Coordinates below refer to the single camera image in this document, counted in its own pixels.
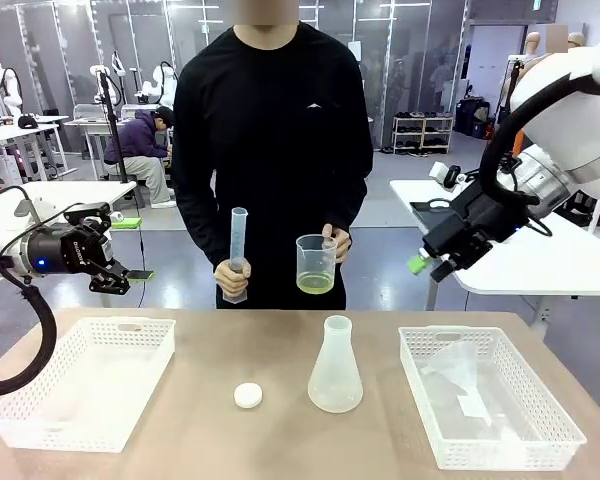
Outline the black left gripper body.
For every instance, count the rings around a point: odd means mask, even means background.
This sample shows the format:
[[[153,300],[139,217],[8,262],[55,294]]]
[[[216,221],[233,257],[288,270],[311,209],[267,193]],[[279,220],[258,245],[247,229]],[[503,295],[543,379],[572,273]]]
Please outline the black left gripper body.
[[[56,223],[33,230],[22,241],[23,275],[96,276],[112,268],[111,244],[99,222]]]

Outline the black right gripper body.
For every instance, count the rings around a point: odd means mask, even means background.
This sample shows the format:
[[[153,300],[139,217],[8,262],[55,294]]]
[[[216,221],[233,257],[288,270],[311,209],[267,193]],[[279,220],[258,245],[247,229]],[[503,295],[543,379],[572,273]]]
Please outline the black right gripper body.
[[[478,181],[450,200],[449,216],[423,237],[432,257],[459,255],[477,261],[494,242],[503,242],[529,221],[530,196],[508,192],[489,196]]]

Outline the clear plastic beaker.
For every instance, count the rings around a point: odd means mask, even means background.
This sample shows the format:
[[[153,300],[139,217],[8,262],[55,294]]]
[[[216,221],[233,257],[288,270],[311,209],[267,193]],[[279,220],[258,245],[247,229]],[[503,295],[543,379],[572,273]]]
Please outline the clear plastic beaker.
[[[320,295],[334,286],[337,242],[321,234],[296,240],[296,285],[304,293]]]

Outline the clear plastic funnel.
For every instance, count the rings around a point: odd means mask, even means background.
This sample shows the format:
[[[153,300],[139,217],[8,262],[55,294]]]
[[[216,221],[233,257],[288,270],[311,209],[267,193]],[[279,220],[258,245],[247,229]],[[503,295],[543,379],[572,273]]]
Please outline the clear plastic funnel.
[[[482,419],[488,427],[492,418],[478,390],[478,348],[471,341],[456,341],[440,349],[420,370],[423,375],[438,374],[461,389],[457,395],[465,417]]]

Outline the clear plastic graduated cylinder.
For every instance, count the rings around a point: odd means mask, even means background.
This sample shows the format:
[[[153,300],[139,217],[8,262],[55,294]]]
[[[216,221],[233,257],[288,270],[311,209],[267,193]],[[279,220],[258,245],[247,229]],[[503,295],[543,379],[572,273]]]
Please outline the clear plastic graduated cylinder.
[[[247,210],[242,207],[235,207],[231,211],[230,248],[226,270],[231,271],[234,276],[248,276],[250,273],[245,258],[247,216]]]

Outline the translucent plastic conical flask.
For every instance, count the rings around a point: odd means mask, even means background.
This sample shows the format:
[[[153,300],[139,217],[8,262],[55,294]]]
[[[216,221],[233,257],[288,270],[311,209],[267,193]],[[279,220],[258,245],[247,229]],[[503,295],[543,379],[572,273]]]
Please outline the translucent plastic conical flask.
[[[324,334],[307,393],[319,409],[341,414],[355,409],[363,385],[352,346],[352,322],[343,315],[325,319]]]

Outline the white round flask cap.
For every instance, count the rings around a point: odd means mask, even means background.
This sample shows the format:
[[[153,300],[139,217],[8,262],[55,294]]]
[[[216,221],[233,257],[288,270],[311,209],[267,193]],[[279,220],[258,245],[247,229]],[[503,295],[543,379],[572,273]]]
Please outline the white round flask cap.
[[[263,390],[257,383],[242,383],[234,389],[233,397],[239,408],[252,409],[262,402]]]

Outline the person's right forearm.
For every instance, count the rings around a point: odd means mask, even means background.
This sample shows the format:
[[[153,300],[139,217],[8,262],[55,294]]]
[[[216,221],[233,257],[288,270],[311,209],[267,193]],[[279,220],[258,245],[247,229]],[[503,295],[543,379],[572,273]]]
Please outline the person's right forearm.
[[[179,196],[177,206],[194,244],[216,268],[229,258],[229,217],[214,196]]]

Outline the person's right hand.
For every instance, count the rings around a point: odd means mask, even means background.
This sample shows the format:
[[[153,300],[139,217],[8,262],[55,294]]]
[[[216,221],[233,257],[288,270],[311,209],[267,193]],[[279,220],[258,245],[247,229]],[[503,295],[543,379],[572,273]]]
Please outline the person's right hand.
[[[250,263],[242,259],[237,270],[231,268],[229,259],[221,261],[214,270],[214,279],[220,291],[220,296],[235,299],[246,292],[251,276]]]

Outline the large white side table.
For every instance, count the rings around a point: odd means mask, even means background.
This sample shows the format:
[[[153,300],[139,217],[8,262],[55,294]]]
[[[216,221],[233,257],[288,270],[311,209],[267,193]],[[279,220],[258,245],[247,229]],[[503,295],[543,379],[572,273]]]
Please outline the large white side table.
[[[453,276],[480,295],[600,296],[600,239],[556,214],[543,223],[551,237],[524,227]]]

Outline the seated person in hoodie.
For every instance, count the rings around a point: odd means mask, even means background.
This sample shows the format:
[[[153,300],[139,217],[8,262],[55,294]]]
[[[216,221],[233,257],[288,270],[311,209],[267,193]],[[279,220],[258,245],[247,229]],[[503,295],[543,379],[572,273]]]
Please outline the seated person in hoodie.
[[[171,147],[159,144],[156,139],[156,134],[169,129],[173,121],[172,110],[165,106],[154,111],[137,110],[135,118],[118,133],[125,171],[145,183],[153,209],[176,206],[175,192],[167,186],[163,167],[163,160],[171,156]]]

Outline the black tripod stand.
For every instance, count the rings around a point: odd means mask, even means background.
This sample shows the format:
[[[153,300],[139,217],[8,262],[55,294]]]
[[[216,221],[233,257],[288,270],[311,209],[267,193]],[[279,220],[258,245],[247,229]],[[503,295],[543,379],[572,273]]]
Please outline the black tripod stand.
[[[96,67],[95,76],[98,78],[100,83],[100,102],[105,107],[105,114],[107,123],[109,125],[111,138],[114,146],[115,157],[118,163],[119,176],[123,183],[128,183],[129,179],[126,172],[126,167],[124,164],[124,159],[121,153],[121,145],[119,141],[119,134],[117,129],[117,117],[114,112],[113,104],[111,101],[111,96],[109,93],[109,76],[106,73],[105,67],[100,66]]]

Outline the dark luggage bags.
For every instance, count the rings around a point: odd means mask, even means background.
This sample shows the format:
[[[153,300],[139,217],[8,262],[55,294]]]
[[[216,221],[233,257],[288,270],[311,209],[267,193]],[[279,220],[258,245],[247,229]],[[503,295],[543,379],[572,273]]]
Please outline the dark luggage bags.
[[[489,117],[488,101],[483,97],[467,97],[456,104],[453,129],[466,136],[483,139]]]

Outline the wooden shoe rack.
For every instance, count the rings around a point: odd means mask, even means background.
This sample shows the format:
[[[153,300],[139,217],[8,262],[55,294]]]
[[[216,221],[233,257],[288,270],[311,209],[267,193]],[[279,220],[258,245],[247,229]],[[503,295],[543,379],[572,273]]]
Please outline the wooden shoe rack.
[[[392,120],[391,150],[400,155],[446,154],[453,122],[450,112],[398,112]]]

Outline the clear plastic bag white label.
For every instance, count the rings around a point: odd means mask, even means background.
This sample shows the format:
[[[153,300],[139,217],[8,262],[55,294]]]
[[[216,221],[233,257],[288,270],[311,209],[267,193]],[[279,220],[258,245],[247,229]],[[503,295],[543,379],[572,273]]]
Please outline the clear plastic bag white label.
[[[475,364],[425,365],[420,374],[443,439],[522,441],[502,409],[487,405]]]

